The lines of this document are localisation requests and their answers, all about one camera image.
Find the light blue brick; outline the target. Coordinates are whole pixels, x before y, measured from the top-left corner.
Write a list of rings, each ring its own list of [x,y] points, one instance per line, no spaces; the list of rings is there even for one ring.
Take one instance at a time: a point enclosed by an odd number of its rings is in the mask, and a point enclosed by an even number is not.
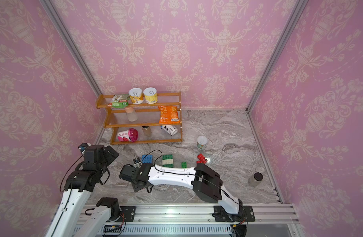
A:
[[[153,160],[153,155],[143,155],[142,160]]]
[[[152,164],[152,160],[142,160],[143,164]]]

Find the white brick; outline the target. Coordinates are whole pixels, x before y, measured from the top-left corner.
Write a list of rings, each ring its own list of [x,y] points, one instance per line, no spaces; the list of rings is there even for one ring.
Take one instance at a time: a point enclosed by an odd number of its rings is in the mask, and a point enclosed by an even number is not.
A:
[[[162,165],[171,165],[171,164],[173,164],[173,159],[162,160]]]

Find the pink lying cup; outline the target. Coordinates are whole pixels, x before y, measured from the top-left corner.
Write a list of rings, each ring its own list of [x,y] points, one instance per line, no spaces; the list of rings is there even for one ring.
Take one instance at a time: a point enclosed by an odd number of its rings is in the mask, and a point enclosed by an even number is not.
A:
[[[129,128],[128,130],[121,131],[117,133],[117,138],[120,142],[136,142],[138,139],[139,133],[134,128]]]

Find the small brown jar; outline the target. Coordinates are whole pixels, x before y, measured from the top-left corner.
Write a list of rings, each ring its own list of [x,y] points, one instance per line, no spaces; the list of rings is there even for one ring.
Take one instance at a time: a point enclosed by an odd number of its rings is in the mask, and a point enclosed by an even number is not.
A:
[[[142,127],[143,133],[146,137],[151,137],[152,136],[152,131],[151,128],[149,126],[143,126]]]

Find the wooden three-tier shelf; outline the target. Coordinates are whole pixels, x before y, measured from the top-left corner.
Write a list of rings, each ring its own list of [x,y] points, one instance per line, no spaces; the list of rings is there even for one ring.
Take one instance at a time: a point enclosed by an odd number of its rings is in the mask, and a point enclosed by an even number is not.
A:
[[[112,135],[110,138],[111,145],[123,145],[130,144],[131,142],[120,142],[117,138],[117,133],[121,131],[128,130],[129,128],[134,128],[138,131],[139,137],[138,143],[170,143],[170,142],[182,142],[182,103],[181,103],[181,93],[159,93],[158,102],[155,104],[142,103],[139,105],[134,105],[129,103],[129,106],[133,107],[138,116],[138,120],[130,122],[127,119],[127,115],[124,109],[108,107],[108,103],[113,98],[113,95],[100,95],[96,101],[96,108],[105,109],[107,112],[103,127],[105,129],[110,129]],[[178,110],[178,116],[180,122],[174,124],[178,129],[178,133],[174,136],[163,135],[156,130],[160,128],[159,123],[160,111],[159,106],[176,106]],[[143,133],[142,127],[149,126],[152,131],[151,137],[146,137]]]

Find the clear plastic bottle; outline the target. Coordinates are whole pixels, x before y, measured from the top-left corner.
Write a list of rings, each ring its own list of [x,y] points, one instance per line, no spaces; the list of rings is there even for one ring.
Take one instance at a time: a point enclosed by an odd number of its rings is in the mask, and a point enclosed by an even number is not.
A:
[[[128,121],[134,122],[134,121],[138,120],[138,116],[137,116],[136,111],[135,111],[135,109],[133,107],[131,107],[131,106],[125,107],[125,112],[126,112]]]

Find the white black lying can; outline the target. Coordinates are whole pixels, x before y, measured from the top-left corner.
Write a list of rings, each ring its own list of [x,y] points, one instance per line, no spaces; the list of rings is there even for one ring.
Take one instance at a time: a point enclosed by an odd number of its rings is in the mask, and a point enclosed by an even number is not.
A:
[[[162,125],[161,129],[167,132],[171,136],[174,136],[178,133],[178,129],[173,125]]]

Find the green white snack packet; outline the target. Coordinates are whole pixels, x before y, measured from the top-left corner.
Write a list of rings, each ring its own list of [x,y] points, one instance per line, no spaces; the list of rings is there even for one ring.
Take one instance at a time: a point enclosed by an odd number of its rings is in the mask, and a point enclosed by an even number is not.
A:
[[[129,100],[129,94],[117,94],[113,96],[107,106],[112,108],[125,108],[129,105]]]

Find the orange chip bag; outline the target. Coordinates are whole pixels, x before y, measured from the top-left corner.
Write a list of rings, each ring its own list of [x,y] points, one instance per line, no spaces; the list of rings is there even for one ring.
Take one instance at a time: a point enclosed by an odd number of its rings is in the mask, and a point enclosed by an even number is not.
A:
[[[175,124],[180,122],[176,106],[159,106],[160,124]]]

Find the yellow noodle cup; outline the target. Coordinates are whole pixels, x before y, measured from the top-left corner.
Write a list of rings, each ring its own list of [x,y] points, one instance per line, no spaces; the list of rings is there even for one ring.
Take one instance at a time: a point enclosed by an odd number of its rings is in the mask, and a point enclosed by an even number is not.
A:
[[[158,95],[156,88],[148,87],[143,91],[143,93],[147,104],[155,104],[158,102]]]
[[[139,105],[144,102],[143,90],[140,88],[133,88],[129,90],[130,100],[134,105]]]

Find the white lid green can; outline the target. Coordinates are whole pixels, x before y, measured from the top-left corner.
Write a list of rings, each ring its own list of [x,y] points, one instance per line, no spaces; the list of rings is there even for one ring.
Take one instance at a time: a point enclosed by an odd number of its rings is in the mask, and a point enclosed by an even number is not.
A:
[[[197,147],[200,150],[205,149],[206,145],[208,144],[208,138],[204,135],[198,136],[197,138]]]

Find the right yellow noodle cup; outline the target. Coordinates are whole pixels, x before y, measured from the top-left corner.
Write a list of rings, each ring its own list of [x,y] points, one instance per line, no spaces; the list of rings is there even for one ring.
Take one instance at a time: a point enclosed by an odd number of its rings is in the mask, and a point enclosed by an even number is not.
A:
[[[158,95],[156,88],[148,87],[143,91],[143,93],[147,104],[155,104],[158,102]]]

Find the black lid glass jar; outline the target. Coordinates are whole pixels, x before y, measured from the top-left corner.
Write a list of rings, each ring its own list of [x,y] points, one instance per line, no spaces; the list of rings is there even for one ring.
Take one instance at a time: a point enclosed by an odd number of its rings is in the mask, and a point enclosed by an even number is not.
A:
[[[263,180],[263,175],[260,172],[256,172],[248,177],[248,185],[250,187],[258,186]]]

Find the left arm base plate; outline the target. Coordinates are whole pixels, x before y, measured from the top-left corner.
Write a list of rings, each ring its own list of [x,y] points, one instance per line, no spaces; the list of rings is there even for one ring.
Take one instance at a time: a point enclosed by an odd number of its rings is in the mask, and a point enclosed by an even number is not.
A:
[[[136,206],[120,206],[121,212],[124,217],[124,222],[132,223],[134,222],[136,215]]]

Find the aluminium front rail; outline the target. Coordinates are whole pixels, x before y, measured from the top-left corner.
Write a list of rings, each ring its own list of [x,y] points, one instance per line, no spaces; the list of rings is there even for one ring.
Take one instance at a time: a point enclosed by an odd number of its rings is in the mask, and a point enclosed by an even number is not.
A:
[[[253,204],[255,222],[216,222],[216,204],[136,204],[134,222],[107,221],[97,235],[231,235],[302,237],[297,214],[290,204]],[[95,207],[85,205],[72,237],[85,224]]]

